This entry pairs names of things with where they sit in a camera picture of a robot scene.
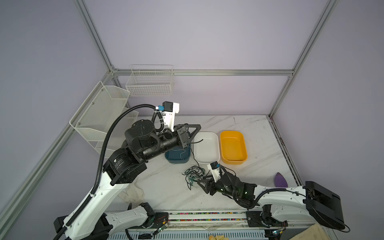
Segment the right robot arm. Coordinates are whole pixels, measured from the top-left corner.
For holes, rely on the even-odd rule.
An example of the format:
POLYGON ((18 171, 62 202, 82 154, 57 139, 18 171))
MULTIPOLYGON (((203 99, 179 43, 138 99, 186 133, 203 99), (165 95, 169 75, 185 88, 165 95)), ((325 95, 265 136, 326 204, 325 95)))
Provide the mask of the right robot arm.
POLYGON ((213 169, 210 176, 197 184, 206 194, 220 193, 240 207, 251 210, 261 207, 264 227, 285 226, 289 221, 316 221, 318 224, 343 233, 350 232, 344 222, 339 195, 312 181, 298 187, 265 187, 242 182, 223 166, 213 169))

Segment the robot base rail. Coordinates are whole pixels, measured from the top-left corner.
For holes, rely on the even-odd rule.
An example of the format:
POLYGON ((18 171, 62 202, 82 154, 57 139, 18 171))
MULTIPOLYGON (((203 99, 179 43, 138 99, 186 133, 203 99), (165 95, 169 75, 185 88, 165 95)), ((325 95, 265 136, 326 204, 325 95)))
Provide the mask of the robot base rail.
POLYGON ((262 211, 159 212, 148 227, 131 227, 110 240, 279 240, 286 222, 266 224, 262 211))

